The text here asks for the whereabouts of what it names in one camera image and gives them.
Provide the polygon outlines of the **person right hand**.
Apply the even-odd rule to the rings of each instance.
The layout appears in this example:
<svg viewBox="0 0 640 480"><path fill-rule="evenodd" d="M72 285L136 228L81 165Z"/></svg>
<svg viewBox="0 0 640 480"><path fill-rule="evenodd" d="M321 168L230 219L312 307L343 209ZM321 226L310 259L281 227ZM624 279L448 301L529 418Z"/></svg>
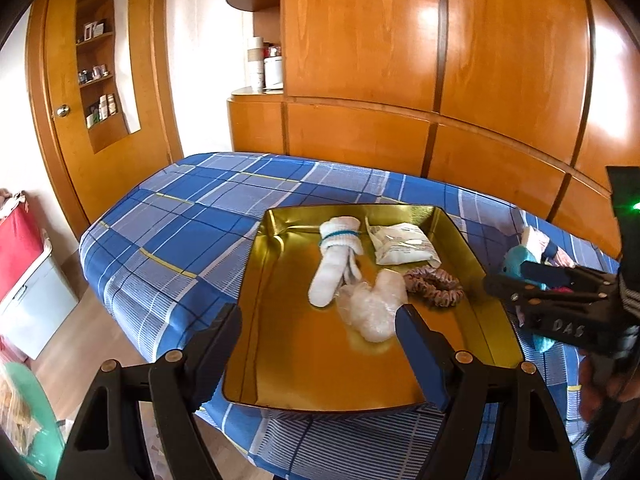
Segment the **person right hand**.
<svg viewBox="0 0 640 480"><path fill-rule="evenodd" d="M590 354L585 353L579 365L580 403L579 415L585 422L590 422L605 398L628 402L639 397L639 372L631 378L615 376L605 386L597 386L593 380L594 363Z"/></svg>

